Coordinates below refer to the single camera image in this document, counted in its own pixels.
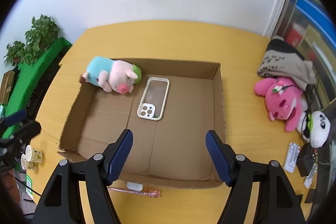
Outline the green cloth covered bench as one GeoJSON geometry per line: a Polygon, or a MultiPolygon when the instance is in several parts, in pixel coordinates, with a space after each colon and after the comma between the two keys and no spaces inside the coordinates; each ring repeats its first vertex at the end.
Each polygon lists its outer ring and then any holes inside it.
{"type": "Polygon", "coordinates": [[[46,92],[60,69],[59,63],[71,47],[72,44],[68,40],[58,38],[36,63],[19,64],[14,69],[14,86],[5,105],[5,116],[24,109],[26,117],[9,127],[3,134],[4,138],[37,117],[46,92]]]}

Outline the small potted plant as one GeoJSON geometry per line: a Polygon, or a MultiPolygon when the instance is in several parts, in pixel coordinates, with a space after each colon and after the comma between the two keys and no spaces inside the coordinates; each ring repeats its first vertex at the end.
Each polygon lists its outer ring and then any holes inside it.
{"type": "Polygon", "coordinates": [[[20,41],[15,41],[12,44],[8,44],[6,46],[7,54],[3,57],[4,63],[17,65],[20,62],[21,56],[24,53],[25,46],[25,43],[20,41]]]}

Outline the white clear phone case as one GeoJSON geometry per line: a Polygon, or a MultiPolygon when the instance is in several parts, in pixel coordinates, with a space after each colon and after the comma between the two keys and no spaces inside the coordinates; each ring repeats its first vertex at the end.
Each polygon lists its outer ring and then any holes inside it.
{"type": "Polygon", "coordinates": [[[161,77],[150,77],[146,82],[142,97],[138,105],[138,118],[151,121],[161,120],[165,110],[169,87],[169,79],[161,77]]]}

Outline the white earbuds case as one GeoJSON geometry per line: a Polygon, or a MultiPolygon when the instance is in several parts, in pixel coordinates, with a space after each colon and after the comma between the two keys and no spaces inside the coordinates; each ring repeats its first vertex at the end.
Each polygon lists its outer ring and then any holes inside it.
{"type": "Polygon", "coordinates": [[[129,190],[136,192],[141,192],[143,190],[143,185],[136,182],[127,181],[126,186],[129,190]]]}

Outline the pink transparent pen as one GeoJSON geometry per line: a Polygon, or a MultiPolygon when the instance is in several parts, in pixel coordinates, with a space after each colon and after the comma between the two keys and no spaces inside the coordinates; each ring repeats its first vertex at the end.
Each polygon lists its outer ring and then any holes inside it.
{"type": "Polygon", "coordinates": [[[139,196],[148,196],[150,198],[160,198],[162,196],[160,190],[137,191],[137,190],[124,189],[124,188],[116,188],[116,187],[108,187],[107,189],[109,191],[135,194],[139,196]]]}

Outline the brown cardboard box tray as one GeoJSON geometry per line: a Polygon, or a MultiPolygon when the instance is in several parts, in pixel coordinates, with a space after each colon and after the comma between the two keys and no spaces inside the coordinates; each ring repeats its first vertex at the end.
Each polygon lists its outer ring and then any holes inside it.
{"type": "Polygon", "coordinates": [[[210,130],[226,138],[221,66],[180,60],[132,59],[142,79],[127,95],[107,93],[89,83],[80,85],[60,137],[59,152],[83,161],[115,142],[124,129],[133,145],[120,179],[172,188],[221,185],[205,137],[210,130]],[[138,118],[137,109],[150,77],[170,81],[163,117],[138,118]]]}

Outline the black power adapter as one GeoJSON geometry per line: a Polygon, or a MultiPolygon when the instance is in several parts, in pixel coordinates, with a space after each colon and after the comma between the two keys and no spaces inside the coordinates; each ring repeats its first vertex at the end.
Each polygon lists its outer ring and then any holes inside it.
{"type": "Polygon", "coordinates": [[[301,177],[306,177],[309,175],[311,169],[314,165],[314,149],[310,143],[306,143],[302,146],[297,160],[296,166],[298,168],[301,177]]]}

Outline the paper cup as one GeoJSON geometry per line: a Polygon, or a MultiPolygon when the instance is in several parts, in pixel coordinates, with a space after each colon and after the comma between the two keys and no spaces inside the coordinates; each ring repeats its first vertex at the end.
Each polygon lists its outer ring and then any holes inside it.
{"type": "Polygon", "coordinates": [[[33,148],[30,144],[26,146],[25,155],[29,162],[41,163],[43,160],[42,152],[33,148]]]}

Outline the magenta plush toy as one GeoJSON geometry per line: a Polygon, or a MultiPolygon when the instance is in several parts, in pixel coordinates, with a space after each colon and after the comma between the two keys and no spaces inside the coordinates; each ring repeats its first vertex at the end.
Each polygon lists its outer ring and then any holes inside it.
{"type": "Polygon", "coordinates": [[[292,132],[303,112],[301,98],[303,91],[288,77],[267,77],[258,81],[254,93],[264,97],[268,118],[285,121],[285,131],[292,132]]]}

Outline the white small package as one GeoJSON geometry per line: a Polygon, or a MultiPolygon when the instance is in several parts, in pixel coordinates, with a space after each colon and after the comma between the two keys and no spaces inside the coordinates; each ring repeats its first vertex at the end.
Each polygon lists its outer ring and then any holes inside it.
{"type": "Polygon", "coordinates": [[[289,143],[283,169],[289,173],[293,173],[296,167],[296,161],[300,152],[300,146],[296,143],[289,143]]]}

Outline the beige printed cloth bag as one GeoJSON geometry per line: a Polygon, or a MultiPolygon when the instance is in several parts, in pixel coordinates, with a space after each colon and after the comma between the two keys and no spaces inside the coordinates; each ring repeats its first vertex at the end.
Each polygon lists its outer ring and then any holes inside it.
{"type": "Polygon", "coordinates": [[[302,90],[316,84],[313,62],[304,59],[293,46],[281,36],[275,36],[267,45],[257,69],[260,77],[288,77],[302,90]]]}

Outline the pink pig plush toy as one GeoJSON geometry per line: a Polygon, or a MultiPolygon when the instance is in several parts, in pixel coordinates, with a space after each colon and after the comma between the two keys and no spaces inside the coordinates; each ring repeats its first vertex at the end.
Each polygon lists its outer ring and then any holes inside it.
{"type": "Polygon", "coordinates": [[[79,82],[90,83],[107,93],[114,91],[128,94],[133,91],[134,85],[139,83],[141,78],[142,71],[135,64],[96,56],[89,62],[79,82]]]}

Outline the white panda plush toy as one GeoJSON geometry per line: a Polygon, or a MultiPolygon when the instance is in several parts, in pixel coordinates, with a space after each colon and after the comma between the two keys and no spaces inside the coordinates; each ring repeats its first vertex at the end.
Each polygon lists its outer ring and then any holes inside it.
{"type": "Polygon", "coordinates": [[[330,128],[331,123],[323,112],[306,110],[301,114],[296,130],[312,148],[320,148],[327,141],[330,128]]]}

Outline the green potted plant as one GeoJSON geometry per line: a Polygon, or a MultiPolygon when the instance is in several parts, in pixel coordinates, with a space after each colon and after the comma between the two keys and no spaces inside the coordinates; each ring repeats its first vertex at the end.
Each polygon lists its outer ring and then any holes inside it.
{"type": "Polygon", "coordinates": [[[54,40],[59,37],[59,32],[60,29],[51,16],[41,14],[37,19],[33,17],[31,28],[25,33],[24,62],[30,65],[36,63],[54,40]]]}

